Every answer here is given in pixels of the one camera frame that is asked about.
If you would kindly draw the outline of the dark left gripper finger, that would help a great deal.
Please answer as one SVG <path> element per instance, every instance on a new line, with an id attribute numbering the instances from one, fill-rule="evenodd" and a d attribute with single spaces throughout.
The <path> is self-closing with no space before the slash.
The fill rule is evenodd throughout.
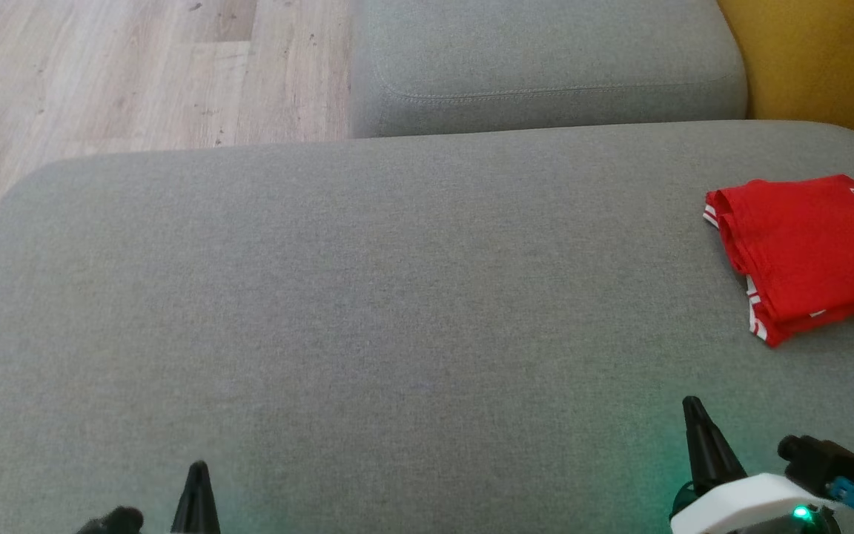
<path id="1" fill-rule="evenodd" d="M 209 467 L 199 461 L 199 533 L 221 533 Z"/>
<path id="2" fill-rule="evenodd" d="M 177 501 L 175 517 L 171 524 L 171 533 L 199 533 L 199 480 L 201 478 L 201 462 L 190 465 L 182 493 Z"/>

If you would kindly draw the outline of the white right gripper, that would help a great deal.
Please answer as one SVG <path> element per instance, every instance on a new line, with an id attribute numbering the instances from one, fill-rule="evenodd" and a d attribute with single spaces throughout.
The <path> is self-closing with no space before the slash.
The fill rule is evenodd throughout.
<path id="1" fill-rule="evenodd" d="M 694 503 L 670 520 L 673 533 L 729 533 L 780 517 L 792 517 L 797 507 L 829 507 L 837 501 L 818 497 L 785 476 L 748 476 L 701 399 L 682 400 Z"/>

